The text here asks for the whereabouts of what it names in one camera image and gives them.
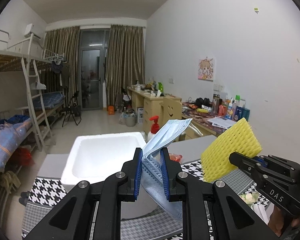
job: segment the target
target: air conditioner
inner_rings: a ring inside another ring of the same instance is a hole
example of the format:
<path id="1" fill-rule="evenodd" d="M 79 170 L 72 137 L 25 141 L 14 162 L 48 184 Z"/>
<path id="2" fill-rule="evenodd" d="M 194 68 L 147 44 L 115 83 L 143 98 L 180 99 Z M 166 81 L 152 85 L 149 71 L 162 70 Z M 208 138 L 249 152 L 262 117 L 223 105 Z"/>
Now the air conditioner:
<path id="1" fill-rule="evenodd" d="M 30 23 L 26 26 L 25 37 L 29 38 L 32 33 L 35 38 L 41 40 L 41 37 L 38 35 L 38 30 L 34 27 L 32 23 Z"/>

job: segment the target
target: red bag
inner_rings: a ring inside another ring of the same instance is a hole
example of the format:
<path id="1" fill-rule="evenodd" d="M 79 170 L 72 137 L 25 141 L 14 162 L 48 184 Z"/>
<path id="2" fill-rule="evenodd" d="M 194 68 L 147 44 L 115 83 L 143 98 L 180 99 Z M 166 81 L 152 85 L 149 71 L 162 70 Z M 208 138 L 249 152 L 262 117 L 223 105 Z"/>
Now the red bag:
<path id="1" fill-rule="evenodd" d="M 169 157 L 171 160 L 173 160 L 175 162 L 180 162 L 182 159 L 182 155 L 173 154 L 173 153 L 169 153 Z"/>
<path id="2" fill-rule="evenodd" d="M 26 148 L 17 148 L 11 155 L 10 161 L 21 166 L 31 166 L 34 164 L 31 152 Z"/>

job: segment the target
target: green bottle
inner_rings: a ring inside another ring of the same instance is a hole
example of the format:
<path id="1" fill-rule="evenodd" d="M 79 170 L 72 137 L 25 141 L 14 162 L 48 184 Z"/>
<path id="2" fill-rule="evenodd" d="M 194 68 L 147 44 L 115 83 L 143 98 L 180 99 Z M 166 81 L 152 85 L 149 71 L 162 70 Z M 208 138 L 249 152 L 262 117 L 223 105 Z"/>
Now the green bottle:
<path id="1" fill-rule="evenodd" d="M 158 82 L 158 90 L 160 90 L 161 93 L 163 93 L 163 85 L 161 82 Z"/>

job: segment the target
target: cardboard box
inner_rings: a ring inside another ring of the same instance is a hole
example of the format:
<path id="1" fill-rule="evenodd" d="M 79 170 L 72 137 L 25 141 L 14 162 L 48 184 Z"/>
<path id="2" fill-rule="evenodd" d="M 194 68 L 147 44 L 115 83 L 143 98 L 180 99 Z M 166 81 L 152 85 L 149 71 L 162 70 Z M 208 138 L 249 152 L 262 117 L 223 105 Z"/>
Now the cardboard box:
<path id="1" fill-rule="evenodd" d="M 137 123 L 138 123 L 138 124 L 143 123 L 143 107 L 138 107 L 138 112 L 137 112 Z"/>

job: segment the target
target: paper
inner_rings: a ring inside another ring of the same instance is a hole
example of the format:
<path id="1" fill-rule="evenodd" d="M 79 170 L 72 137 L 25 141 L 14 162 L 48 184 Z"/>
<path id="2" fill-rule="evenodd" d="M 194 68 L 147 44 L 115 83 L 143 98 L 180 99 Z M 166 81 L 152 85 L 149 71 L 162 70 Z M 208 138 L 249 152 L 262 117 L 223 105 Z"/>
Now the paper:
<path id="1" fill-rule="evenodd" d="M 220 127 L 223 129 L 229 129 L 231 126 L 236 124 L 235 121 L 229 120 L 227 118 L 224 118 L 222 116 L 220 117 L 215 117 L 212 119 L 208 119 L 208 122 L 211 122 L 213 126 Z"/>

